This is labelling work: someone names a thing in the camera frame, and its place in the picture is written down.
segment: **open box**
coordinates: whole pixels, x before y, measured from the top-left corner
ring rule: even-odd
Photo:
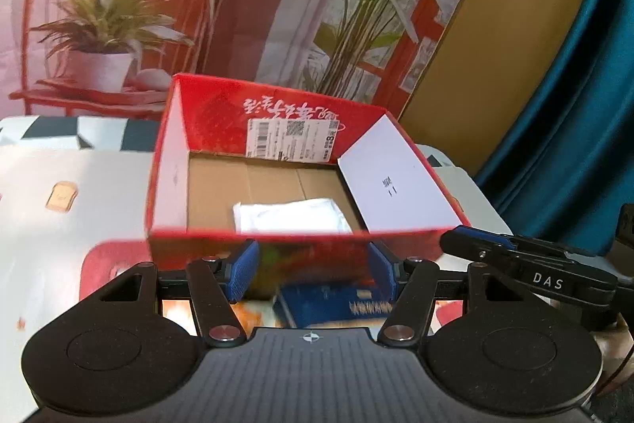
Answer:
[[[256,292],[287,281],[366,276],[366,247],[436,259],[439,236],[468,224],[416,145],[378,106],[237,80],[179,74],[148,193],[152,259],[180,269],[260,243]],[[352,233],[235,231],[236,203],[332,198]]]

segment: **black circular joint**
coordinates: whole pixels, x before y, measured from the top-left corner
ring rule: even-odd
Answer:
[[[500,415],[540,415],[584,400],[601,352],[554,309],[491,302],[440,328],[424,349],[432,375],[457,399]]]
[[[80,333],[67,349],[67,355],[80,368],[111,371],[130,364],[141,352],[141,341],[129,331],[98,328]]]
[[[22,372],[40,406],[75,415],[131,412],[191,376],[198,351],[182,327],[117,305],[69,311],[28,341]]]

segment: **teal curtain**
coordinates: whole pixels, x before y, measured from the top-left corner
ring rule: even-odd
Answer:
[[[584,0],[477,184],[519,235],[604,254],[634,202],[634,0]]]

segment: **blue gripper pad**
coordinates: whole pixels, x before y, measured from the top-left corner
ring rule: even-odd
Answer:
[[[251,280],[256,276],[260,263],[260,247],[254,240],[247,240],[243,247],[234,251],[227,259],[230,265],[229,278],[224,288],[224,295],[229,303],[242,299]]]
[[[373,242],[368,244],[368,268],[381,294],[389,302],[395,302],[398,284],[394,274],[394,264]]]

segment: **chair seat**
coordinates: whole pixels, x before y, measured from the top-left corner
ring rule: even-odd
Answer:
[[[56,106],[67,110],[80,109],[97,112],[112,117],[131,117],[134,119],[160,120],[165,102],[148,104],[102,104],[77,99],[61,93],[55,88],[28,88],[9,94],[9,99],[23,99],[27,103],[44,106]]]

